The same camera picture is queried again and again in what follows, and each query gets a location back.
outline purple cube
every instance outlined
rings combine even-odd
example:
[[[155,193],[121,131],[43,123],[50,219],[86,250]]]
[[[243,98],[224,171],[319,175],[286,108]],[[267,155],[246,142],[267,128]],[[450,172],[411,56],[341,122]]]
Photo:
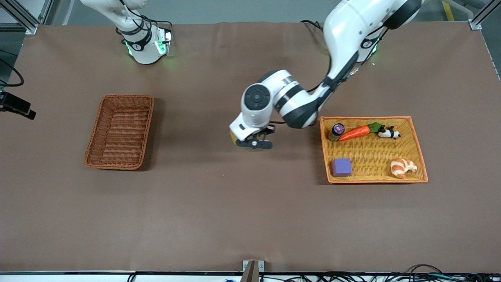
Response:
[[[345,177],[351,174],[350,159],[334,159],[332,161],[332,175],[334,177]]]

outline brown table surface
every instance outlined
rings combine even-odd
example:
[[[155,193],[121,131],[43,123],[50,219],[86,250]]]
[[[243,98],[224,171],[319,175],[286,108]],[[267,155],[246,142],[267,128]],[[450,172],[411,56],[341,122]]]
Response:
[[[269,151],[236,147],[228,129],[269,70],[320,81],[322,35],[303,24],[174,28],[173,57],[148,66],[113,26],[26,37],[26,83],[10,90],[38,115],[0,114],[0,269],[233,270],[249,258],[271,271],[501,269],[501,83],[479,31],[388,32],[321,112],[411,115],[429,183],[332,186],[318,125],[277,126]],[[98,104],[117,93],[156,98],[139,172],[84,167]]]

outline orange carrot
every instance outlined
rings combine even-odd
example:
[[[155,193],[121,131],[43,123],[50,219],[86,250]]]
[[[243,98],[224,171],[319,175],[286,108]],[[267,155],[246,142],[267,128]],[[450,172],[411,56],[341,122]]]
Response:
[[[379,128],[381,127],[381,124],[377,122],[373,122],[369,125],[363,125],[361,127],[357,127],[354,130],[345,132],[343,135],[341,135],[338,139],[338,141],[345,141],[357,137],[362,137],[365,136],[371,132],[377,132]]]

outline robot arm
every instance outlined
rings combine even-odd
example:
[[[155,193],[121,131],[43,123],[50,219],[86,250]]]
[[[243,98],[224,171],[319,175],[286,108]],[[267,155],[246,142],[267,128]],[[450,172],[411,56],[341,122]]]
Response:
[[[129,54],[140,64],[151,64],[168,53],[171,31],[166,31],[145,20],[137,9],[142,9],[147,0],[81,0],[118,28],[125,38]]]
[[[271,71],[243,93],[241,113],[231,123],[233,141],[240,147],[272,147],[257,136],[273,133],[268,125],[273,108],[292,128],[305,128],[336,88],[349,78],[357,61],[364,61],[379,40],[381,27],[390,29],[411,21],[422,0],[343,0],[327,16],[324,38],[332,58],[327,76],[309,94],[287,70]]]

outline small jar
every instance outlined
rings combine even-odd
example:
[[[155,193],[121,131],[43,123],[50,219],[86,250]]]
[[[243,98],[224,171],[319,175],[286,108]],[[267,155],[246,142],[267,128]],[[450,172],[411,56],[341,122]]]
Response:
[[[337,123],[332,127],[332,130],[329,132],[327,139],[329,139],[330,141],[337,141],[339,139],[339,136],[341,136],[343,133],[344,125]]]

